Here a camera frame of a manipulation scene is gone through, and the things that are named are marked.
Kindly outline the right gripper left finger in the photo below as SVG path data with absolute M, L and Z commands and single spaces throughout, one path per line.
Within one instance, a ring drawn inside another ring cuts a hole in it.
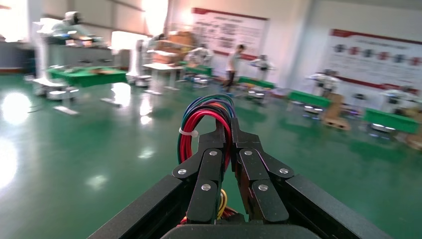
M 219 212 L 226 137 L 222 123 L 215 124 L 214 131 L 199 136 L 197 152 L 172 171 L 185 186 L 182 199 L 188 205 L 182 211 L 188 224 L 212 224 Z

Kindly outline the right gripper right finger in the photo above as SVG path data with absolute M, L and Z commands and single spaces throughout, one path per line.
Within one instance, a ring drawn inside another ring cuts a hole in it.
M 285 223 L 289 213 L 279 194 L 294 170 L 266 153 L 256 134 L 242 131 L 231 118 L 231 165 L 249 220 Z

